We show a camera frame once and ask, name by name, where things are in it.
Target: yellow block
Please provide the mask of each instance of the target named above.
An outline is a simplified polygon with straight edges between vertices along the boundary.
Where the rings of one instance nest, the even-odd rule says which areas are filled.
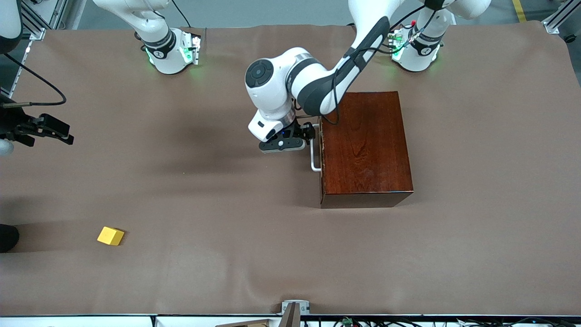
[[[103,230],[101,230],[99,237],[97,237],[97,241],[107,245],[118,246],[123,238],[123,234],[125,234],[125,232],[105,226],[103,227]]]

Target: brown table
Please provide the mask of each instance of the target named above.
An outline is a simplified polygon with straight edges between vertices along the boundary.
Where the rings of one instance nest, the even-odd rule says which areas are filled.
[[[581,95],[539,22],[453,26],[409,73],[376,56],[352,91],[399,91],[415,193],[318,208],[308,151],[263,155],[248,64],[297,45],[327,67],[350,27],[208,30],[199,67],[164,76],[133,32],[50,31],[27,64],[69,101],[69,147],[1,164],[0,312],[578,314]],[[15,100],[58,100],[23,74]],[[103,226],[126,230],[120,247]]]

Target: wood piece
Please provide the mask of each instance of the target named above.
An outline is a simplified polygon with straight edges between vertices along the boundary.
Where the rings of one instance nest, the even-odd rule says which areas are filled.
[[[321,121],[321,208],[393,207],[413,193],[397,92],[347,93],[339,110],[338,125]]]

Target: yellow floor tape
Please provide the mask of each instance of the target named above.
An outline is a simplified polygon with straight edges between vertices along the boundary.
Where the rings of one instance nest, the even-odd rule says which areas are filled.
[[[526,22],[525,12],[522,10],[521,0],[512,0],[514,9],[517,11],[517,17],[519,22]]]

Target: floor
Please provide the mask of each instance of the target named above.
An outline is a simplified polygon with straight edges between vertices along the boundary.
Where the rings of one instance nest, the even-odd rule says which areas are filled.
[[[347,1],[325,0],[175,0],[194,27],[252,27],[264,24],[315,24],[343,25],[352,21]],[[73,29],[129,29],[117,16],[97,7],[92,0],[70,1],[66,26]],[[419,5],[407,1],[394,14],[394,20],[404,16]],[[525,0],[522,9],[527,20],[543,20],[559,7],[559,0]],[[184,26],[185,22],[175,7],[160,11],[170,26]],[[490,8],[479,18],[468,21],[458,18],[458,24],[510,24],[518,23],[513,0],[492,0]],[[581,10],[565,22],[561,36],[575,34],[581,28]],[[577,78],[581,81],[581,41],[568,44]],[[13,51],[21,58],[26,48]],[[9,90],[16,67],[6,58],[0,58],[0,86]]]

